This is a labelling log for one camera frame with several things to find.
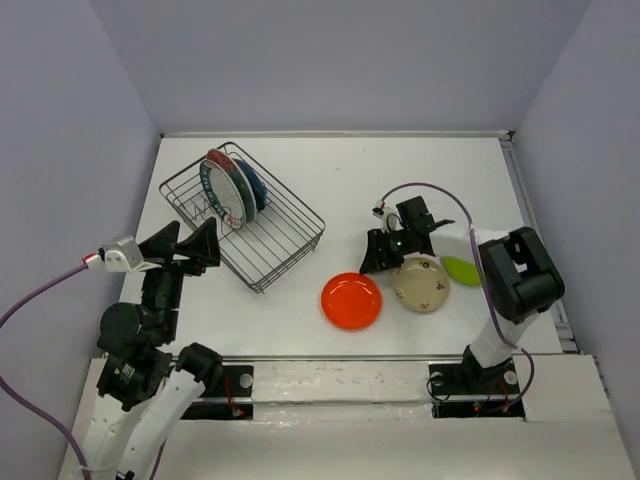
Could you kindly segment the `beige plate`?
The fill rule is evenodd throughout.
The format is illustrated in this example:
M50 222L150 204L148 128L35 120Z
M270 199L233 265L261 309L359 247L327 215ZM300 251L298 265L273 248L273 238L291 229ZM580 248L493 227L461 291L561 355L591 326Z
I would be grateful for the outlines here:
M427 314L439 310L450 294L449 278L430 257L411 257L391 272L395 299L406 309Z

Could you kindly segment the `orange plate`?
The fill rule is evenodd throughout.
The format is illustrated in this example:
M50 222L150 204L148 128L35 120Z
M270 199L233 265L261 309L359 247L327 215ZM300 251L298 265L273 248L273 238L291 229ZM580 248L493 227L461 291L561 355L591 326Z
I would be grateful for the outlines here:
M382 310L382 295L373 280L355 272L332 277L320 303L327 320L337 328L358 331L370 327Z

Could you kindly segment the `white plate teal rim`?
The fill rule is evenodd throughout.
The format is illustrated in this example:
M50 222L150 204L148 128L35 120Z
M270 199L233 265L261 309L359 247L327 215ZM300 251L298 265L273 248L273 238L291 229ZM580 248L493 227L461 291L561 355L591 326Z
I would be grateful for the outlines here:
M205 196L221 221L234 230L244 227L244 202L231 177L211 160L200 163L199 177Z

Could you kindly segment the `green plate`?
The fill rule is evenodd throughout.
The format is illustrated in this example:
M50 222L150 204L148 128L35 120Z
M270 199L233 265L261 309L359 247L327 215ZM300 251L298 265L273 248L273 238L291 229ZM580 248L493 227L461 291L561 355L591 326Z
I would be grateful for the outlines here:
M480 287L481 280L474 264L455 257L442 257L441 264L456 282L468 287Z

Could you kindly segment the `wire dish rack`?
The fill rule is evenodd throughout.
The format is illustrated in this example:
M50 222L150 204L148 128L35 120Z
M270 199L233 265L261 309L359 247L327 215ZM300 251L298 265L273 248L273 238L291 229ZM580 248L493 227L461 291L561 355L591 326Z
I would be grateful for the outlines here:
M231 229L214 212L199 177L206 154L163 181L161 195L192 230L217 220L221 261L256 293L288 272L315 250L326 223L262 163L234 142L214 148L246 161L268 190L266 207L241 229Z

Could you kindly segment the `dark blue leaf plate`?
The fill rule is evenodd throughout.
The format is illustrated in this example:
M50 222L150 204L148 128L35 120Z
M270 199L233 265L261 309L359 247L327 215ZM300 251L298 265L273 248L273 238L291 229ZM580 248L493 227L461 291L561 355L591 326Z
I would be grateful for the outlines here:
M236 159L236 164L245 174L251 185L254 197L256 200L256 207L258 211L262 211L266 207L268 190L263 182L260 180L254 169L244 160Z

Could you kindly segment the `red teal flower plate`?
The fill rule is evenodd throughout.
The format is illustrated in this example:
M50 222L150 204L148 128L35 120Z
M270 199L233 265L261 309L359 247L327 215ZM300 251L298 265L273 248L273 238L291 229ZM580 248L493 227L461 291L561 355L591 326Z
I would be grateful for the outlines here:
M217 163L231 177L244 202L246 224L251 223L257 213L256 200L249 180L236 164L236 160L217 149L209 150L206 154L206 160Z

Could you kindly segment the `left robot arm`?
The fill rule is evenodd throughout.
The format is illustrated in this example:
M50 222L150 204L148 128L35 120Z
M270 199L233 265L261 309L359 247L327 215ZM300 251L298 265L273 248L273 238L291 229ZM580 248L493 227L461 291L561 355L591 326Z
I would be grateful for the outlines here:
M72 479L141 479L194 400L215 392L221 356L198 343L179 356L163 351L176 338L184 279L220 264L217 222L210 218L179 240L172 221L143 242L127 236L86 257L89 269L144 275L139 302L117 302L100 320L106 355L91 421Z

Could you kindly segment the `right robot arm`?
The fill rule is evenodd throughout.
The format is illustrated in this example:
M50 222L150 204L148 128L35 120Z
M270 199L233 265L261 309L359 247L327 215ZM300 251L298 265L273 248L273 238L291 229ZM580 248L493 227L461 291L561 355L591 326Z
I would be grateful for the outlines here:
M379 202L373 214L381 225L367 232L360 272L390 272L393 282L407 286L402 298L425 300L418 278L429 258L460 260L476 270L489 318L443 381L486 390L503 377L529 326L564 296L564 281L538 234L530 227L505 232L437 220L420 197L393 208Z

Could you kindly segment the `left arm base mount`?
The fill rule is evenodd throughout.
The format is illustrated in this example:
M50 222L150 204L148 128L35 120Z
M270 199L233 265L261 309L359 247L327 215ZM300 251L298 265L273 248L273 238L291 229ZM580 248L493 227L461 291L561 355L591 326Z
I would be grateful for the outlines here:
M229 364L221 379L208 387L182 414L182 420L243 421L252 420L254 366Z

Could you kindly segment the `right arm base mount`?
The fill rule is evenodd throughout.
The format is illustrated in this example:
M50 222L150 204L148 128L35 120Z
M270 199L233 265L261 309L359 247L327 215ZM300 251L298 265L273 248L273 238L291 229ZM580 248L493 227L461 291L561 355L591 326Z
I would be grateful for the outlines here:
M512 358L483 369L466 348L459 362L430 364L425 388L435 419L525 418Z

